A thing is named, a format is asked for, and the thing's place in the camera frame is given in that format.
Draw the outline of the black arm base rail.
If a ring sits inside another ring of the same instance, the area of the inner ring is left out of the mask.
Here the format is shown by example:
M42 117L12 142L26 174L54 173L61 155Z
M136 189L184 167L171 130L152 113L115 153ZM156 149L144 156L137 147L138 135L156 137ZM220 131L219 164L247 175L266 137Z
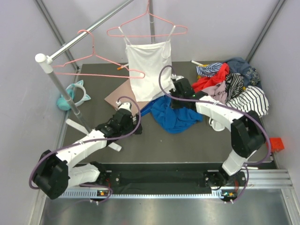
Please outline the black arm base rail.
M115 195L208 194L246 184L244 172L228 176L221 163L106 163L102 169L104 174L90 185L108 186Z

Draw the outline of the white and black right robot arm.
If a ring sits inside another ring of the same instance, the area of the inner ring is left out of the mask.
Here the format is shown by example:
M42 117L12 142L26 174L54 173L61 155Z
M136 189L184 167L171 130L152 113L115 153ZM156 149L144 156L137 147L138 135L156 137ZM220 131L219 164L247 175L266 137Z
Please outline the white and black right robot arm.
M231 133L232 151L219 169L220 185L231 185L249 158L266 142L262 123L258 114L250 110L246 114L238 112L205 92L194 92L187 78L172 75L174 88L170 90L171 106L175 109L187 108L205 115L221 124Z

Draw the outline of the white cloth near arm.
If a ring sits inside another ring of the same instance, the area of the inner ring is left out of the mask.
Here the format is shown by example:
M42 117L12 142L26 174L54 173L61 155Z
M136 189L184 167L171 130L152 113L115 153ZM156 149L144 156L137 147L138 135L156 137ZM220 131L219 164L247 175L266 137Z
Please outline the white cloth near arm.
M209 118L209 125L213 128L213 130L220 132L225 129L225 126L221 123L217 122L216 120L213 120L212 118Z

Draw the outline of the blue tank top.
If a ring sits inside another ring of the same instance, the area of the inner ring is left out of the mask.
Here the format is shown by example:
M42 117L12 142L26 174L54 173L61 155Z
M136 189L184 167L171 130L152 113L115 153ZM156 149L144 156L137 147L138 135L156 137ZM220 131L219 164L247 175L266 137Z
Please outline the blue tank top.
M159 97L150 111L154 120L170 134L182 133L194 124L203 121L203 116L192 109L171 108L171 98L167 96Z

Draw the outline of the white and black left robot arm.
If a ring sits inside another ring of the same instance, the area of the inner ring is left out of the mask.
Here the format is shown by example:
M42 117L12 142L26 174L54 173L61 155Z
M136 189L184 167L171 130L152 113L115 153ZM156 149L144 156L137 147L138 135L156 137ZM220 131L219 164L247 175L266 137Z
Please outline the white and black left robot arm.
M58 198L68 188L85 183L101 186L106 182L101 164L91 162L78 166L78 163L116 140L141 131L140 114L133 116L129 109L121 108L84 138L69 146L45 151L31 172L29 185L32 189L42 190L50 199Z

